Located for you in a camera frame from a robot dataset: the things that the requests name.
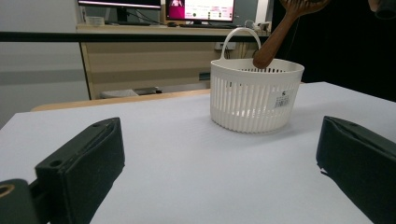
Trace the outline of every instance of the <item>white wall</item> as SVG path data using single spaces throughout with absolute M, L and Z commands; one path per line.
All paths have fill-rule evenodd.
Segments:
M 75 33 L 75 0 L 0 0 L 0 30 Z M 18 112 L 88 100 L 78 43 L 0 43 L 0 128 Z

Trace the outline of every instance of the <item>monitor screen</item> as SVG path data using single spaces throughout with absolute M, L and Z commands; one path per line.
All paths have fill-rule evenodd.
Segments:
M 161 10 L 161 0 L 78 0 L 86 7 L 130 7 Z
M 234 0 L 166 0 L 169 21 L 233 22 Z

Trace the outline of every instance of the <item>desk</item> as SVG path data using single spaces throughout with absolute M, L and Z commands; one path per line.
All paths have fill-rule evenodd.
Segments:
M 165 35 L 157 42 L 92 43 L 81 42 L 82 58 L 91 99 L 102 91 L 117 91 L 199 83 L 200 73 L 210 72 L 210 62 L 220 57 L 215 42 L 223 42 L 227 29 L 180 28 L 166 26 L 90 26 L 80 24 L 78 34 L 85 35 Z M 202 41 L 180 42 L 174 39 L 199 37 Z M 210 36 L 211 42 L 204 37 Z M 236 37 L 251 37 L 240 32 Z M 238 42 L 232 58 L 251 58 L 256 43 Z
M 0 131 L 0 179 L 34 167 L 92 123 L 120 117 L 126 166 L 101 223 L 371 223 L 316 165 L 323 116 L 396 141 L 396 104 L 328 83 L 303 84 L 271 134 L 225 130 L 209 94 L 16 114 Z

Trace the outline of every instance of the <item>black object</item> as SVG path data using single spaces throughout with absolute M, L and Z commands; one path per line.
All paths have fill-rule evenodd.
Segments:
M 393 20 L 396 18 L 396 1 L 381 0 L 375 16 L 381 20 Z
M 124 162 L 120 119 L 96 122 L 40 162 L 30 186 L 0 183 L 0 223 L 90 223 Z
M 361 127 L 324 117 L 318 166 L 374 223 L 396 223 L 396 144 Z

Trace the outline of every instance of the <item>wooden desk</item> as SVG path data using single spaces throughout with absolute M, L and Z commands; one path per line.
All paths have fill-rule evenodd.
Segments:
M 81 52 L 91 99 L 99 99 L 102 91 L 193 84 L 200 82 L 200 73 L 210 72 L 211 61 L 220 57 L 215 41 L 179 42 L 175 36 L 220 37 L 227 29 L 180 28 L 165 26 L 89 26 L 80 24 L 78 34 L 95 35 L 167 35 L 167 41 L 131 43 L 81 42 Z M 251 37 L 240 32 L 236 37 Z M 251 58 L 256 43 L 238 42 L 230 50 L 232 58 Z
M 94 106 L 94 105 L 123 104 L 123 103 L 149 101 L 149 100 L 161 100 L 161 99 L 175 98 L 175 97 L 181 97 L 181 96 L 209 94 L 209 93 L 210 93 L 210 90 L 178 91 L 178 92 L 131 96 L 131 97 L 122 97 L 122 98 L 79 101 L 79 102 L 70 102 L 70 103 L 61 103 L 61 104 L 40 105 L 40 106 L 33 108 L 32 111 L 77 108 L 77 107 Z

